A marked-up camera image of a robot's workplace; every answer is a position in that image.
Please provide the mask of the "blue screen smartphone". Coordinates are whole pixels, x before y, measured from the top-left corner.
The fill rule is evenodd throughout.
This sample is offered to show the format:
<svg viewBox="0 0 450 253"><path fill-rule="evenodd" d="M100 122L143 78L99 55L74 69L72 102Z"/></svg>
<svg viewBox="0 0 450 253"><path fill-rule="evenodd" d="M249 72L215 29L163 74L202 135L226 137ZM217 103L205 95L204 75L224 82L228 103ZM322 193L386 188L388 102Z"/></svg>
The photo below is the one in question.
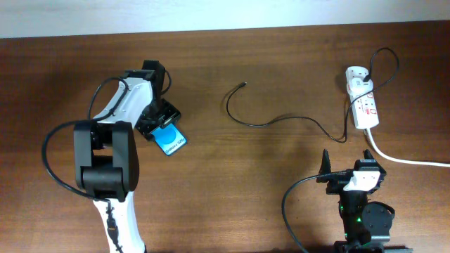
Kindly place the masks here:
<svg viewBox="0 0 450 253"><path fill-rule="evenodd" d="M165 128L158 127L152 132L155 142L166 156L171 156L184 147L188 140L175 124L168 124Z"/></svg>

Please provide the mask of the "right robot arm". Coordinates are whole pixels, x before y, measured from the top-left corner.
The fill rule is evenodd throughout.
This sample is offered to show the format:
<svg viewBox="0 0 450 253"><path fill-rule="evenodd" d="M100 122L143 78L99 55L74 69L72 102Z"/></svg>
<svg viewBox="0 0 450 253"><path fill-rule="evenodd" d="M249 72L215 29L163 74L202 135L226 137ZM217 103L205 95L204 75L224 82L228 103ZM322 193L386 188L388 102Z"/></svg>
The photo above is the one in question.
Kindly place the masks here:
<svg viewBox="0 0 450 253"><path fill-rule="evenodd" d="M331 170L327 150L323 151L318 183L326 183L328 195L338 195L338 213L343 222L345 240L336 241L335 252L412 252L405 246L386 246L395 218L393 207L370 201L369 195L380 188L387 172L369 150L354 166L343 171Z"/></svg>

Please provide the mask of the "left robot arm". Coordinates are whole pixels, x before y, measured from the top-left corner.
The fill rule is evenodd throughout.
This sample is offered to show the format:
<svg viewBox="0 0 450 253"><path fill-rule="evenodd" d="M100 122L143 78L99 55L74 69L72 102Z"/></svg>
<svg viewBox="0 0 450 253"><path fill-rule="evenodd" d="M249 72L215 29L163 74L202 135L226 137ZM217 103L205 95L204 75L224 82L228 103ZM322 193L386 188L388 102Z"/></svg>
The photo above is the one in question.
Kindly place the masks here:
<svg viewBox="0 0 450 253"><path fill-rule="evenodd" d="M186 145L181 113L162 96L172 79L157 60L117 78L118 89L97 115L74 127L75 180L97 208L110 252L146 252L134 208L140 165L134 132L171 156Z"/></svg>

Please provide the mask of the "white USB charger plug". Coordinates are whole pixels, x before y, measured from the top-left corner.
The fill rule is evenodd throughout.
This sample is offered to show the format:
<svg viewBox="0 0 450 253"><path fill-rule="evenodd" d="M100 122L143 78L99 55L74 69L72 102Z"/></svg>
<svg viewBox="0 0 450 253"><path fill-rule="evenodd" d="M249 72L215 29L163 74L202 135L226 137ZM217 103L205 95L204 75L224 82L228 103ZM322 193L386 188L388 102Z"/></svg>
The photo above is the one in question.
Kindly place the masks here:
<svg viewBox="0 0 450 253"><path fill-rule="evenodd" d="M367 75L368 70L362 66L351 66L346 69L347 93L350 96L359 96L373 88L371 79L368 81L364 80Z"/></svg>

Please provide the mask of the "white power strip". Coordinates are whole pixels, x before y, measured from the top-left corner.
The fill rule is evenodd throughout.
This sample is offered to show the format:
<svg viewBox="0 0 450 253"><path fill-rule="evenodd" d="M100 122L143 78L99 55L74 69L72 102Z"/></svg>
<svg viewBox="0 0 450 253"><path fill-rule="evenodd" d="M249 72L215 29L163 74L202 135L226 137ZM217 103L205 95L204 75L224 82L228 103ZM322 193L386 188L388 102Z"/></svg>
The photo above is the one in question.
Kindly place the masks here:
<svg viewBox="0 0 450 253"><path fill-rule="evenodd" d="M376 127L379 124L379 118L373 93L361 89L356 91L348 89L347 92L352 102L355 127L361 130Z"/></svg>

